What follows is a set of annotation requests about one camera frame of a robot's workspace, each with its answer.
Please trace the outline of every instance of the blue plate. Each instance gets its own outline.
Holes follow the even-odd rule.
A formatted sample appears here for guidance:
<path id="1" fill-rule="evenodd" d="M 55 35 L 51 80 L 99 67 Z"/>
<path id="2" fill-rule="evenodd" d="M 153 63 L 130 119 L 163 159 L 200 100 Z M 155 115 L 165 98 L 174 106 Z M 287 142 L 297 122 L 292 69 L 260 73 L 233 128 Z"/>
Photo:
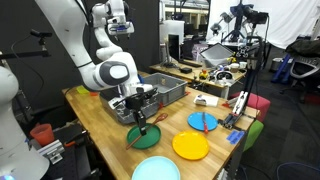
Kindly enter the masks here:
<path id="1" fill-rule="evenodd" d="M 218 126 L 218 121 L 211 114 L 205 113 L 208 130 L 211 131 Z M 191 127 L 203 131 L 202 112 L 195 112 L 188 117 L 188 123 Z"/>
<path id="2" fill-rule="evenodd" d="M 178 167 L 170 159 L 153 156 L 143 160 L 134 170 L 132 180 L 180 180 Z"/>

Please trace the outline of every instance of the green plate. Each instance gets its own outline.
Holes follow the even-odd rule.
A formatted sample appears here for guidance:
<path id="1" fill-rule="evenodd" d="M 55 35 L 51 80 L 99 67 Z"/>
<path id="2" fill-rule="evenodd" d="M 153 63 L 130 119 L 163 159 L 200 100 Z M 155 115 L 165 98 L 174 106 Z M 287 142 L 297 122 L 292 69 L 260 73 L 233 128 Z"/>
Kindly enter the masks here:
<path id="1" fill-rule="evenodd" d="M 140 135 L 140 131 L 138 126 L 134 126 L 127 134 L 127 141 L 130 144 L 133 140 L 135 140 Z M 147 131 L 147 134 L 142 136 L 136 143 L 132 145 L 137 149 L 146 149 L 149 148 L 157 142 L 159 142 L 161 137 L 160 128 L 154 125 Z"/>

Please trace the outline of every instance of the wooden workbench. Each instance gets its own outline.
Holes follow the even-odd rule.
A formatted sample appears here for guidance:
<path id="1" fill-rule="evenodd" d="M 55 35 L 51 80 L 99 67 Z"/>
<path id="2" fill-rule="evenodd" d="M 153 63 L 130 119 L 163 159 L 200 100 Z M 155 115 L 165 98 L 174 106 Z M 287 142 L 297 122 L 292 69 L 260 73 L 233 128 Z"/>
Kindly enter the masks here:
<path id="1" fill-rule="evenodd" d="M 217 119 L 224 119 L 231 110 L 221 105 L 224 102 L 223 99 L 219 100 L 217 107 L 196 105 L 193 103 L 193 99 L 202 92 L 191 88 L 187 88 L 186 91 L 190 94 L 160 109 L 155 116 L 147 120 L 152 123 L 161 113 L 169 115 L 167 119 L 157 124 L 162 135 L 158 144 L 145 150 L 135 148 L 126 150 L 126 136 L 134 124 L 122 125 L 118 123 L 105 111 L 99 96 L 79 94 L 76 88 L 72 88 L 66 94 L 66 98 L 83 128 L 89 131 L 91 139 L 116 179 L 131 179 L 137 165 L 151 156 L 165 156 L 171 159 L 179 168 L 182 180 L 213 179 L 217 177 L 240 144 L 232 145 L 226 140 L 231 130 L 218 125 L 215 130 L 210 131 L 206 135 L 210 152 L 205 158 L 198 161 L 189 161 L 178 156 L 172 148 L 172 139 L 181 131 L 194 130 L 187 123 L 188 116 L 193 112 L 205 111 Z M 256 110 L 247 108 L 246 114 L 255 116 Z M 236 126 L 248 130 L 252 122 L 253 119 L 243 116 L 236 123 Z"/>
<path id="2" fill-rule="evenodd" d="M 156 65 L 150 66 L 150 69 L 152 69 L 155 72 L 160 72 L 160 73 L 163 73 L 163 74 L 175 76 L 175 77 L 184 79 L 186 81 L 192 81 L 194 79 L 194 76 L 199 77 L 199 74 L 203 69 L 202 67 L 195 68 L 195 67 L 191 67 L 191 66 L 188 66 L 188 65 L 180 64 L 177 61 L 173 61 L 173 63 L 177 64 L 177 66 L 180 67 L 180 68 L 184 68 L 184 67 L 192 68 L 192 73 L 184 74 L 184 73 L 181 73 L 180 70 L 177 69 L 177 68 L 166 68 L 164 66 L 161 66 L 161 64 L 156 64 Z M 238 72 L 238 73 L 233 73 L 232 75 L 233 75 L 234 82 L 237 82 L 241 78 L 243 78 L 245 74 Z M 210 87 L 220 89 L 221 90 L 220 97 L 225 98 L 225 99 L 228 98 L 229 88 L 230 88 L 229 86 L 221 85 L 221 84 L 215 83 L 213 81 L 199 80 L 199 78 L 197 79 L 197 81 L 198 82 L 203 82 L 204 84 L 209 85 Z"/>

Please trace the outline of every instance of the white robot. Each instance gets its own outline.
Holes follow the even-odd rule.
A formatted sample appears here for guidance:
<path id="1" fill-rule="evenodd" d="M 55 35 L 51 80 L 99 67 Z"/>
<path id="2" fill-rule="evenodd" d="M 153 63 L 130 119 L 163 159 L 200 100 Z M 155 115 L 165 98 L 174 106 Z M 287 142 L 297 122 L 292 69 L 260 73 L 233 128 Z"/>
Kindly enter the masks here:
<path id="1" fill-rule="evenodd" d="M 103 61 L 95 65 L 83 45 L 83 30 L 89 23 L 89 14 L 78 0 L 36 0 L 52 25 L 58 38 L 78 67 L 84 85 L 92 91 L 118 86 L 123 97 L 151 90 L 152 85 L 139 83 L 137 68 L 132 56 L 113 44 L 105 32 L 108 24 L 110 35 L 134 32 L 126 21 L 124 2 L 109 0 L 92 8 L 91 23 L 101 49 L 97 56 Z M 49 161 L 30 147 L 11 108 L 11 101 L 18 92 L 18 81 L 11 71 L 0 66 L 0 180 L 40 179 L 49 167 Z"/>

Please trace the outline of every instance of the yellow plate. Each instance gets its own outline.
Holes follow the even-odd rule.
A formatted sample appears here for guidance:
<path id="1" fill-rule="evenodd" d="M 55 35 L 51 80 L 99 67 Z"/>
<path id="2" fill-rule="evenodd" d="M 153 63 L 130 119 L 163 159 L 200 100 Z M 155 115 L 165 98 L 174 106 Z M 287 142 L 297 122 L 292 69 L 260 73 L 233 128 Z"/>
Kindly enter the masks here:
<path id="1" fill-rule="evenodd" d="M 183 131 L 175 135 L 172 146 L 179 156 L 189 160 L 202 159 L 209 152 L 207 139 L 195 131 Z"/>

